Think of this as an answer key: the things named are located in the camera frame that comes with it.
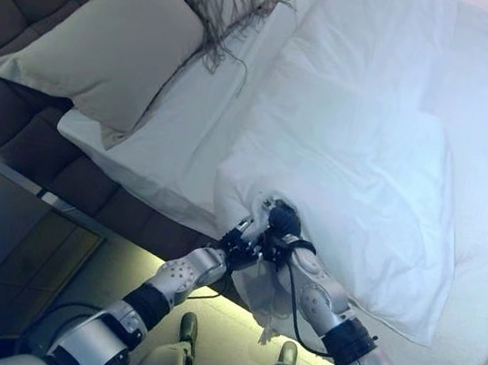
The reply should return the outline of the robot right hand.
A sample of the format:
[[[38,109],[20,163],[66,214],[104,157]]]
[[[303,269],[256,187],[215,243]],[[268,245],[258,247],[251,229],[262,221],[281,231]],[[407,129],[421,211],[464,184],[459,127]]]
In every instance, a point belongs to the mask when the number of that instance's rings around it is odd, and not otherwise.
[[[268,227],[259,239],[265,261],[283,264],[291,253],[291,243],[300,236],[297,213],[283,200],[274,200],[269,209]]]

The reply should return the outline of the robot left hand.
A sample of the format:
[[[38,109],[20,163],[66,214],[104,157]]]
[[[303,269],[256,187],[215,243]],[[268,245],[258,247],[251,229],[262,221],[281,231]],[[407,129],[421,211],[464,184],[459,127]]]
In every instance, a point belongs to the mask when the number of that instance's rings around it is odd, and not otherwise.
[[[230,271],[242,270],[257,263],[261,254],[261,247],[256,239],[246,240],[244,232],[254,223],[254,218],[243,218],[222,236],[219,246],[225,253],[227,268]]]

